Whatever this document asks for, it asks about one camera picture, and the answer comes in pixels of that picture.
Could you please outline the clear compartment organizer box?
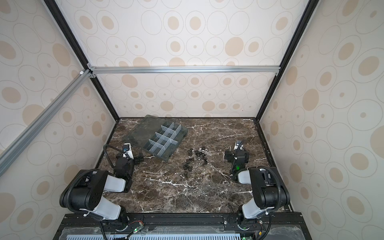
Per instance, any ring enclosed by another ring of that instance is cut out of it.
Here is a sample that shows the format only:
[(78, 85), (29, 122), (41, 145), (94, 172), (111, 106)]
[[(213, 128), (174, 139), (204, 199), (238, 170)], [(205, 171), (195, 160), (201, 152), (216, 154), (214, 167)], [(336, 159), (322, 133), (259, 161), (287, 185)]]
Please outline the clear compartment organizer box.
[(147, 115), (124, 142), (168, 162), (187, 134), (188, 129), (173, 120)]

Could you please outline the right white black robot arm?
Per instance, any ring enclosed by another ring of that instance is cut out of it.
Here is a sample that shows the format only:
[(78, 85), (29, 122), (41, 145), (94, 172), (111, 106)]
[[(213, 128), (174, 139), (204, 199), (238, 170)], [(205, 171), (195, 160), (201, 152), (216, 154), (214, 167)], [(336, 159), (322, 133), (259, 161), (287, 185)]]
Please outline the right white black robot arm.
[(239, 184), (250, 185), (253, 197), (237, 211), (237, 222), (260, 219), (274, 213), (290, 201), (287, 187), (275, 167), (246, 167), (250, 154), (242, 146), (226, 150), (224, 159), (231, 163), (230, 177)]

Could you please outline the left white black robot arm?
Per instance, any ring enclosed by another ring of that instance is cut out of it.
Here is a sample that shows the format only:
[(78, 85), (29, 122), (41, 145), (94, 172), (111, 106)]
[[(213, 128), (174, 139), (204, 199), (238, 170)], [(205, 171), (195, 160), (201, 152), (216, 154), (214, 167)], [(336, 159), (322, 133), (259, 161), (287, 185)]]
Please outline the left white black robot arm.
[(124, 143), (121, 149), (104, 145), (103, 153), (113, 172), (80, 170), (62, 192), (59, 204), (75, 214), (126, 226), (129, 218), (125, 208), (106, 199), (103, 193), (128, 193), (133, 184), (135, 166), (144, 161), (144, 155), (139, 152), (134, 156), (130, 143)]

